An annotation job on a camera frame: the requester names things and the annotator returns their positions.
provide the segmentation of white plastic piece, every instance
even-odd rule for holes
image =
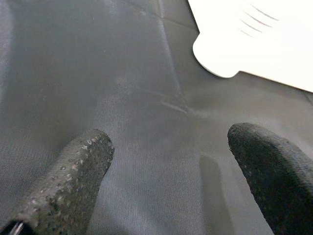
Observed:
[[[310,2],[189,0],[199,63],[220,77],[244,71],[313,92]]]

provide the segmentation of white object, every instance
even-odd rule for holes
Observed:
[[[189,0],[199,63],[220,77],[244,71],[313,92],[309,1]]]

